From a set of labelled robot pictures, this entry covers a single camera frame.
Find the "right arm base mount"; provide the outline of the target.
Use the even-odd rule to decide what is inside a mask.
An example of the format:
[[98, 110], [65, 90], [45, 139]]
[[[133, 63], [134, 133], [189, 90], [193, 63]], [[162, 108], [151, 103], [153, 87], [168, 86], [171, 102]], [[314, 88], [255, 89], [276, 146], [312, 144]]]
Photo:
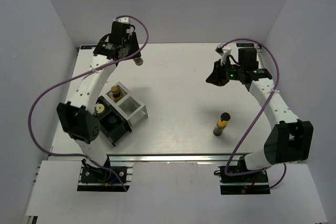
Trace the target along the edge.
[[221, 195], [269, 195], [269, 183], [266, 172], [246, 176], [227, 176], [225, 166], [219, 166], [213, 172], [219, 177]]

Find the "black cap spice jar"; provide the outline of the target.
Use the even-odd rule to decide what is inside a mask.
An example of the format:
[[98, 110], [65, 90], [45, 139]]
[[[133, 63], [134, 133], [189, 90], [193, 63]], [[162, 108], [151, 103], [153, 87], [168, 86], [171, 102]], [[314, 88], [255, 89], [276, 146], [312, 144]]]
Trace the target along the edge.
[[133, 61], [134, 61], [134, 63], [135, 63], [137, 66], [141, 66], [141, 65], [143, 65], [143, 59], [142, 59], [142, 57], [136, 57], [136, 58], [133, 58]]
[[108, 123], [111, 125], [111, 127], [116, 127], [119, 124], [119, 118], [112, 115], [108, 117]]

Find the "black cap spice jar front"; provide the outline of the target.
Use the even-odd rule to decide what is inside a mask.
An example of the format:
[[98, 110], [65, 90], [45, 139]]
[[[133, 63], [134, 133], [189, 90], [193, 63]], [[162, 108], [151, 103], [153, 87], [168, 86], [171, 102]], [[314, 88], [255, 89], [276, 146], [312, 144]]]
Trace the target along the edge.
[[111, 125], [111, 127], [116, 127], [119, 124], [119, 118], [112, 115], [108, 117], [108, 123]]

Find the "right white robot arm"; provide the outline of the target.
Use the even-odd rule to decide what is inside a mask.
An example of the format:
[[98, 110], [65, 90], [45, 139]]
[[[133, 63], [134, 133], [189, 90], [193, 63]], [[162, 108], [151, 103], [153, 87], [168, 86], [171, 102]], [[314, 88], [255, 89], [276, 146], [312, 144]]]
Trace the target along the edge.
[[238, 61], [231, 62], [231, 48], [219, 45], [221, 59], [214, 63], [207, 83], [222, 87], [235, 80], [243, 84], [257, 100], [265, 114], [271, 132], [261, 150], [242, 156], [237, 164], [238, 177], [247, 182], [257, 170], [276, 164], [305, 161], [309, 156], [313, 125], [294, 114], [280, 93], [270, 72], [259, 67], [257, 49], [240, 47]]

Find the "yellow label brown bottle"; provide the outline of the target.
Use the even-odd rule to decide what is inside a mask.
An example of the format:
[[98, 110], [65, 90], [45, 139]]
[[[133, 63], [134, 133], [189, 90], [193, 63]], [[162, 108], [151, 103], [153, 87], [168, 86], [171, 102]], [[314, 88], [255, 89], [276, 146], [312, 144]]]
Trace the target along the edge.
[[112, 96], [114, 98], [115, 103], [117, 103], [123, 98], [123, 93], [119, 86], [112, 86], [111, 92], [112, 92]]

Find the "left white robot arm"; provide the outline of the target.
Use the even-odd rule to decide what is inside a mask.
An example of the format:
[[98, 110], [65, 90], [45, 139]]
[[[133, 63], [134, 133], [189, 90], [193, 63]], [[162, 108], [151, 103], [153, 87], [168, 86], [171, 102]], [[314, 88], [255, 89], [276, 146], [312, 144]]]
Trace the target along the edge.
[[57, 106], [62, 129], [80, 147], [87, 164], [93, 166], [93, 176], [101, 182], [110, 178], [107, 154], [96, 138], [100, 132], [99, 120], [94, 116], [96, 101], [110, 75], [119, 62], [132, 59], [143, 64], [141, 51], [129, 16], [113, 20], [111, 31], [97, 43], [87, 73], [66, 103]]

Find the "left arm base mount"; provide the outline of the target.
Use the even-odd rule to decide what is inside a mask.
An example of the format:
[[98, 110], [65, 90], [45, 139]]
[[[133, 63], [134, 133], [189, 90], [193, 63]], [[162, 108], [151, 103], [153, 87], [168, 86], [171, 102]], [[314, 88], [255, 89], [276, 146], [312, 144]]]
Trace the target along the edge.
[[121, 165], [117, 163], [109, 163], [109, 165], [110, 169], [119, 176], [124, 187], [114, 173], [90, 166], [83, 159], [81, 161], [77, 191], [126, 192], [131, 185], [133, 166], [131, 164]]

